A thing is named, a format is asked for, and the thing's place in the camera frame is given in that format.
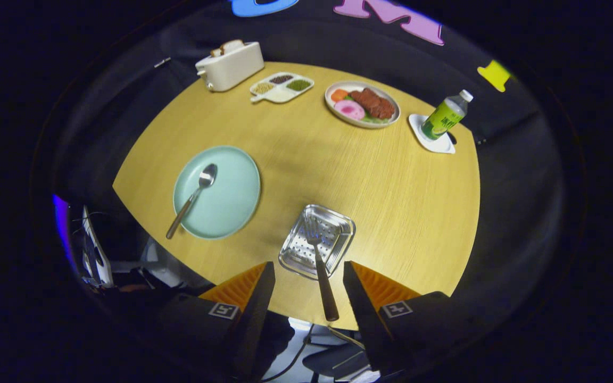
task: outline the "steak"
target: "steak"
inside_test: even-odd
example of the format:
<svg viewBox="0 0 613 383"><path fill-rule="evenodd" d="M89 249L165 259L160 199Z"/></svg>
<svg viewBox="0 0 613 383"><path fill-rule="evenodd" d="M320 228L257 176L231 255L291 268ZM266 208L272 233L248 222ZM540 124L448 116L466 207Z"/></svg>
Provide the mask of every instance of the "steak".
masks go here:
<svg viewBox="0 0 613 383"><path fill-rule="evenodd" d="M378 119L388 119L394 114L394 106L387 99L379 97L372 90L365 88L359 92L355 90L350 93L350 97L358 102L370 116Z"/></svg>

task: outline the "bread slice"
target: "bread slice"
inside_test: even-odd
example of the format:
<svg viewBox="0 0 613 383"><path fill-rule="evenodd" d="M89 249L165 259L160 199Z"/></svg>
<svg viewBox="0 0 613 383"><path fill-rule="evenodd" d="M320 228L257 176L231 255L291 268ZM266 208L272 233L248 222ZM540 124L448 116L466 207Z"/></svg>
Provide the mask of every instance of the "bread slice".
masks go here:
<svg viewBox="0 0 613 383"><path fill-rule="evenodd" d="M243 48L243 46L245 46L245 43L243 43L241 39L227 41L221 44L221 53L222 54L231 53L235 51L236 49Z"/></svg>

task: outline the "toaster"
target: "toaster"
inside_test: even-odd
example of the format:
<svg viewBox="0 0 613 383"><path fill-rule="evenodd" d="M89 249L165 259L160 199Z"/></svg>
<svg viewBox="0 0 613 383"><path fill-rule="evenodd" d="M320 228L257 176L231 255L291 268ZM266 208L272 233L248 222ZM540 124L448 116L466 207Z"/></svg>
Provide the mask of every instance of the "toaster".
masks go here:
<svg viewBox="0 0 613 383"><path fill-rule="evenodd" d="M238 44L233 45L231 51L224 50L229 44L225 43L221 49L215 49L210 56L195 63L197 75L207 89L214 92L229 90L263 68L260 43L235 41Z"/></svg>

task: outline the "wooden table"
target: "wooden table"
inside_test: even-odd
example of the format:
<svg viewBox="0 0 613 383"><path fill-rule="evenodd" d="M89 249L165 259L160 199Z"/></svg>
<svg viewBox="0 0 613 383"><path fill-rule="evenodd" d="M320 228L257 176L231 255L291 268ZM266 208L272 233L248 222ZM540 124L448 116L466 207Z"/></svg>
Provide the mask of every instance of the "wooden table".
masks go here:
<svg viewBox="0 0 613 383"><path fill-rule="evenodd" d="M286 104L251 104L250 85L275 72L312 78L314 87ZM324 102L334 82L360 80L390 94L401 118L384 129L363 129L336 118ZM479 167L474 139L461 124L451 132L454 155L425 150L408 123L433 107L400 90L346 72L295 63L266 63L245 82L210 93L190 85L146 128L129 151L113 187L143 228L170 253L215 284L273 261L270 310L327 325L318 283L279 265L285 237L305 205L348 215L356 234L344 260L381 272L421 294L453 293L469 259L479 217ZM221 240L202 240L179 228L172 193L182 167L211 146L233 145L257 163L262 193L254 217ZM330 279L340 329L357 329L342 283L342 264Z"/></svg>

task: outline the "food plate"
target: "food plate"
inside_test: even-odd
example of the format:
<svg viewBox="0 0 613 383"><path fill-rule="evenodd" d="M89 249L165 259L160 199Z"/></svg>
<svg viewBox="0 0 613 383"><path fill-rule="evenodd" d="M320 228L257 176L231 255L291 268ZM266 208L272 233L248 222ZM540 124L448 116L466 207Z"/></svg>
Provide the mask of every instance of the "food plate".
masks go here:
<svg viewBox="0 0 613 383"><path fill-rule="evenodd" d="M346 114L343 114L343 112L340 112L336 109L335 107L336 102L333 100L332 97L333 97L333 94L338 92L339 89L344 90L346 93L350 93L350 92L353 92L354 90L362 91L365 88L369 88L370 90L372 90L372 92L375 93L378 97L386 99L394 107L394 114L392 114L392 116L389 119L386 119L386 121L385 120L377 121L379 119L370 118L370 115L368 114L368 112L366 112L366 116L363 119L355 119L350 116L347 116ZM376 87L373 87L373 85L367 84L362 81L340 81L340 82L334 83L328 88L328 90L326 90L326 104L328 104L328 107L330 108L330 110L336 116L343 119L343 121L346 121L350 124L354 124L355 126L359 126L361 128L369 128L369 129L384 128L385 126L390 126L390 124L394 124L399 119L399 116L401 116L401 108L399 107L399 104L397 104L397 102L394 101L394 99L391 96L389 96L389 94L385 93L384 91ZM360 113L357 113L355 106L354 106L354 113L355 113L354 115L360 116Z"/></svg>
<svg viewBox="0 0 613 383"><path fill-rule="evenodd" d="M255 82L250 87L251 102L259 102L267 99L277 104L288 102L295 97L313 88L313 80L296 73L278 72L267 78Z"/></svg>
<svg viewBox="0 0 613 383"><path fill-rule="evenodd" d="M199 194L181 226L195 237L219 239L237 232L252 217L260 198L260 173L240 148L215 146L204 150L178 176L173 192L175 213L198 187L200 172L210 163L217 165L214 184Z"/></svg>
<svg viewBox="0 0 613 383"><path fill-rule="evenodd" d="M420 141L420 144L423 145L427 150L433 151L435 153L455 153L455 146L453 146L451 138L448 136L448 131L442 134L436 140L430 140L429 138L427 138L427 136L425 136L425 133L423 133L423 130L420 128L420 126L423 124L423 122L425 122L428 117L429 116L423 116L421 114L411 114L410 116L408 116L408 122L411 124L411 129L416 135L418 141Z"/></svg>

